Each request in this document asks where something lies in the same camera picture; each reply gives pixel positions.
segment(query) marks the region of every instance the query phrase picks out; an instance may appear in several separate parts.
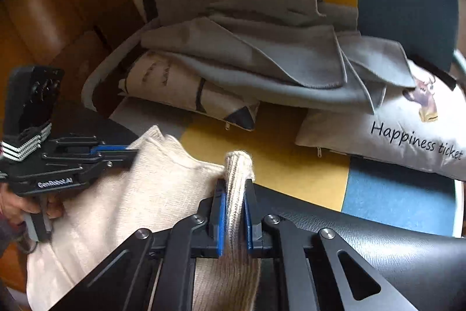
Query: cream knit fabric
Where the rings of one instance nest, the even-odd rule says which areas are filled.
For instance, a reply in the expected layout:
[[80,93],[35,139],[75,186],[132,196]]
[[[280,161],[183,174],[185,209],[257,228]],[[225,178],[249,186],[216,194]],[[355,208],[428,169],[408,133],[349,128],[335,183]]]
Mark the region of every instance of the cream knit fabric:
[[245,180],[253,178],[251,157],[235,151],[227,154],[225,167],[201,162],[157,127],[131,148],[140,152],[130,171],[111,171],[65,202],[52,241],[29,256],[32,310],[52,307],[138,228],[168,229],[195,213],[219,177],[227,182],[225,253],[218,260],[197,260],[193,310],[252,310],[260,261],[248,256],[241,227]]

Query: folded gray fabric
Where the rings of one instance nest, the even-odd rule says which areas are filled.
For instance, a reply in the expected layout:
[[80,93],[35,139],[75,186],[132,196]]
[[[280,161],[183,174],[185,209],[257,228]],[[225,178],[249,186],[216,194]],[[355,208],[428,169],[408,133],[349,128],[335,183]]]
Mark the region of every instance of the folded gray fabric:
[[372,113],[387,84],[415,83],[400,44],[360,36],[357,10],[349,9],[321,0],[224,0],[206,16],[144,33],[141,44],[239,95]]

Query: pillow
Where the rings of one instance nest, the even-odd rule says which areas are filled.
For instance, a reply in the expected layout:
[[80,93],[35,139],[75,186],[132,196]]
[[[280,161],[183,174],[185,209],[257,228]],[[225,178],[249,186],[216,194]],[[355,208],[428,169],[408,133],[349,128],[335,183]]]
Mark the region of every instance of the pillow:
[[309,110],[296,144],[466,180],[464,94],[408,63],[416,88],[388,87],[375,115]]
[[258,100],[223,90],[161,53],[145,52],[118,87],[125,95],[199,112],[246,130],[255,127]]

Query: human hand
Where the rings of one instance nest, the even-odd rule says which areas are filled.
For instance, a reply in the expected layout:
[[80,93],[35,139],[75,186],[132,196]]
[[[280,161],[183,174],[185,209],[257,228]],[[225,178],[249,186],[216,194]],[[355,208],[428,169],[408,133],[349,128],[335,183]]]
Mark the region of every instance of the human hand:
[[[40,206],[31,198],[19,197],[6,183],[0,184],[0,213],[12,224],[23,222],[23,211],[39,213]],[[63,204],[56,195],[47,196],[47,215],[54,219],[63,215]]]

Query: triangular cutout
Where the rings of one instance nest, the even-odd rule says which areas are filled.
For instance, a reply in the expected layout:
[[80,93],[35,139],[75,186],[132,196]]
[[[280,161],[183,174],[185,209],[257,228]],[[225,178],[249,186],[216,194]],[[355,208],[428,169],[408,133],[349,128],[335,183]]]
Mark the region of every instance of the triangular cutout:
[[338,259],[355,300],[363,300],[381,291],[380,285],[344,250],[338,252]]

